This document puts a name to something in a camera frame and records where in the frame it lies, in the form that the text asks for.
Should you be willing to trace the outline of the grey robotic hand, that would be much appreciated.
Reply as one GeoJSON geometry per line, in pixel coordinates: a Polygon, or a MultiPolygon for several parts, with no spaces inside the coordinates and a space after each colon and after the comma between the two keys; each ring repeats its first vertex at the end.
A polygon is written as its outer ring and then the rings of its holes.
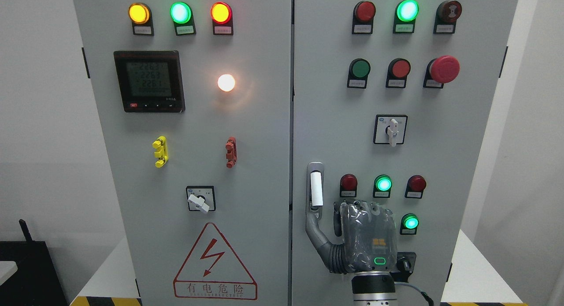
{"type": "Polygon", "coordinates": [[[306,233],[330,272],[392,272],[397,262],[393,212],[378,203],[351,200],[337,204],[341,244],[320,230],[315,213],[306,212],[306,233]]]}

